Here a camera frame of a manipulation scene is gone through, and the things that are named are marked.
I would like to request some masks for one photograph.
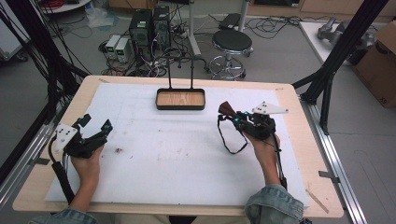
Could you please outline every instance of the cardboard box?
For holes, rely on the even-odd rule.
[[[363,0],[300,0],[302,12],[320,12],[354,15]],[[396,1],[389,0],[379,13],[379,16],[395,16]]]
[[[378,39],[355,67],[355,73],[378,102],[396,107],[396,21],[375,33]]]

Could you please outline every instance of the denim jacket sleeve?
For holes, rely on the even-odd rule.
[[[304,205],[280,185],[268,185],[252,195],[245,206],[251,224],[300,223]]]
[[[35,217],[29,224],[98,224],[96,219],[89,214],[75,209],[64,209],[53,216]]]

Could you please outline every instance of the black vertical rod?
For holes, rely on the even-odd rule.
[[[171,65],[169,63],[169,57],[166,57],[166,67],[168,67],[168,76],[169,76],[169,89],[172,89],[172,81],[171,81]]]
[[[194,80],[194,59],[191,59],[191,86],[190,89],[192,89],[192,81]]]
[[[326,134],[329,134],[327,124],[332,92],[332,80],[344,60],[352,52],[356,43],[368,30],[387,2],[388,0],[363,1],[340,40],[336,43],[329,57],[319,70],[309,77],[305,77],[292,84],[293,87],[297,89],[311,82],[308,90],[302,94],[302,100],[307,101],[309,104],[315,104],[318,97],[324,91],[320,112],[320,126]]]

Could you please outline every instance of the desk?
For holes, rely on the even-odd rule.
[[[134,83],[167,86],[165,78],[146,77],[86,77],[74,100],[66,110],[62,123],[72,124],[81,117],[88,108],[97,87],[103,83]],[[290,113],[285,117],[290,141],[299,163],[304,179],[306,193],[311,206],[304,211],[305,217],[341,217],[344,214],[332,181],[318,176],[318,171],[326,171],[318,146],[305,118],[304,111],[294,88],[289,84],[230,82],[215,80],[194,80],[197,86],[274,90],[281,105],[285,105]],[[190,86],[188,79],[174,79],[173,84]],[[41,158],[48,158],[45,149]],[[17,196],[13,208],[17,211],[60,211],[66,203],[46,202],[47,191],[55,173],[50,164],[36,165]],[[97,213],[129,213],[159,215],[193,215],[193,216],[243,216],[242,206],[195,206],[195,205],[159,205],[129,203],[93,203],[90,212]]]

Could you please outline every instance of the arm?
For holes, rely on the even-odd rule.
[[[280,184],[276,166],[276,152],[272,137],[264,141],[245,133],[254,147],[256,158],[262,167],[265,187],[252,195],[245,207],[251,223],[300,223],[303,204],[294,199]]]
[[[30,223],[33,224],[60,224],[60,223],[81,223],[97,224],[94,217],[86,214],[90,207],[92,195],[96,191],[99,182],[100,164],[99,158],[103,146],[97,148],[89,159],[72,157],[71,161],[76,168],[80,179],[80,186],[75,198],[70,203],[68,209],[53,216],[35,217]]]
[[[264,174],[265,185],[278,184],[280,185],[279,176],[276,169],[276,153],[274,148],[274,141],[271,137],[261,141],[245,133],[247,139],[254,147],[256,158],[262,167]],[[276,140],[280,145],[280,140],[276,136]]]

